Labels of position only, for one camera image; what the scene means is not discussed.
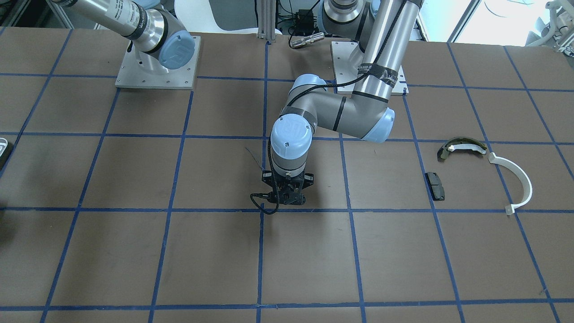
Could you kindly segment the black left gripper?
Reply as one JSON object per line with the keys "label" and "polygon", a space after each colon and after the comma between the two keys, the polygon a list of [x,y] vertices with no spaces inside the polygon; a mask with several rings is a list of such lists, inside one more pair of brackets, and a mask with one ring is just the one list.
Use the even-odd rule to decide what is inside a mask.
{"label": "black left gripper", "polygon": [[[301,173],[295,177],[281,176],[275,171],[263,171],[262,181],[271,186],[271,188],[278,188],[283,190],[284,188],[289,188],[293,191],[302,191],[303,189],[312,186],[314,183],[314,174],[312,173]],[[267,200],[269,198],[269,193],[264,194],[264,198]]]}

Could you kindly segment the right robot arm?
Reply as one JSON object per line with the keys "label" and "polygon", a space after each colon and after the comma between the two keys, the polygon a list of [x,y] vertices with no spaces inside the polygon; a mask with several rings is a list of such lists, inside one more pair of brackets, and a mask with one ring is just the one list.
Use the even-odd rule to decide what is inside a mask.
{"label": "right robot arm", "polygon": [[55,0],[129,39],[135,48],[174,70],[192,59],[196,44],[159,0]]}

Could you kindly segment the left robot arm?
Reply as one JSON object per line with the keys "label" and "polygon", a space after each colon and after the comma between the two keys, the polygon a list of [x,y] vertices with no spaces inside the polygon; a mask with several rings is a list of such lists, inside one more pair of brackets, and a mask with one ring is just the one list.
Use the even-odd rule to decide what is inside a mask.
{"label": "left robot arm", "polygon": [[351,79],[328,83],[313,74],[296,78],[287,102],[267,141],[270,169],[262,172],[269,193],[252,193],[279,205],[303,205],[303,189],[314,183],[305,172],[316,129],[375,143],[393,129],[395,112],[389,100],[422,0],[320,0],[321,31],[355,41],[350,56]]}

